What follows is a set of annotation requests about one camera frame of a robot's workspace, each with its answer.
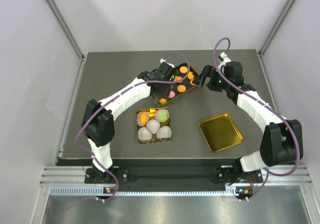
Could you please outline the orange fish-shaped cookie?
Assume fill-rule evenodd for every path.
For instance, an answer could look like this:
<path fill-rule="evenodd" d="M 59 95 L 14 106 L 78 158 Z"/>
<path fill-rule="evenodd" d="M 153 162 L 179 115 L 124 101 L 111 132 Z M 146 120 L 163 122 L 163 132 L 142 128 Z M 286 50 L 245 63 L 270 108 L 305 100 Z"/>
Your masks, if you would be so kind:
<path fill-rule="evenodd" d="M 150 119 L 150 114 L 148 112 L 142 112 L 139 117 L 139 121 L 142 126 L 144 126 Z"/>

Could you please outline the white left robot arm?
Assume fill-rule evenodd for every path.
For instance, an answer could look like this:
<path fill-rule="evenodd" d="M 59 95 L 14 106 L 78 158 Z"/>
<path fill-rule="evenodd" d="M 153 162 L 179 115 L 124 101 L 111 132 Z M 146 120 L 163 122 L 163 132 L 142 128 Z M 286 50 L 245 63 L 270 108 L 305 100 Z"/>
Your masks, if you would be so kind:
<path fill-rule="evenodd" d="M 90 144 L 96 176 L 102 182 L 109 182 L 114 175 L 110 142 L 115 136 L 115 120 L 133 104 L 152 94 L 160 97 L 168 95 L 175 74 L 175 66 L 163 61 L 159 68 L 141 72 L 115 94 L 100 101 L 92 99 L 87 103 L 81 130 Z"/>

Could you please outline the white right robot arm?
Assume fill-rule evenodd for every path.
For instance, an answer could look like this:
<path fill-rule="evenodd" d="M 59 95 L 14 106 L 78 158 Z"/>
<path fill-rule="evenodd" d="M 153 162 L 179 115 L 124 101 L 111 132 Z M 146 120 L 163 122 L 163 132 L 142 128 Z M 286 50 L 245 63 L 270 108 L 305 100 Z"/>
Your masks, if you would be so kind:
<path fill-rule="evenodd" d="M 193 83 L 205 85 L 215 92 L 226 91 L 227 97 L 245 111 L 263 132 L 260 149 L 252 154 L 237 158 L 233 176 L 245 182 L 253 171 L 277 165 L 298 162 L 303 158 L 302 125 L 296 120 L 288 120 L 263 101 L 256 90 L 244 82 L 243 67 L 240 62 L 229 61 L 216 69 L 206 65 Z"/>

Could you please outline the green round cookie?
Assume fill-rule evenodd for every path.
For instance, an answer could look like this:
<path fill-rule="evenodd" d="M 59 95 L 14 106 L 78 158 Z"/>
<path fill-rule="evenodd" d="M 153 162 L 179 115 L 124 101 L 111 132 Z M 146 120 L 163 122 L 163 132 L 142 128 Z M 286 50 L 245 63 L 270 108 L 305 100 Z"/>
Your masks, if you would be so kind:
<path fill-rule="evenodd" d="M 166 122 L 168 120 L 168 115 L 166 113 L 161 113 L 158 118 L 161 122 Z"/>

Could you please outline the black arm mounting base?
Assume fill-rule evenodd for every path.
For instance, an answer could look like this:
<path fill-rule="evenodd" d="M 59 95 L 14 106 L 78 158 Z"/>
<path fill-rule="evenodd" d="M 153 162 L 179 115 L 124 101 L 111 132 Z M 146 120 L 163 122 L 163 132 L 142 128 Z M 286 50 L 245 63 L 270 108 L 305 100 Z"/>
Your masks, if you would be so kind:
<path fill-rule="evenodd" d="M 115 184 L 119 191 L 222 191 L 223 187 L 263 182 L 259 170 L 239 174 L 233 158 L 116 158 L 113 176 L 94 167 L 86 170 L 85 184 Z"/>

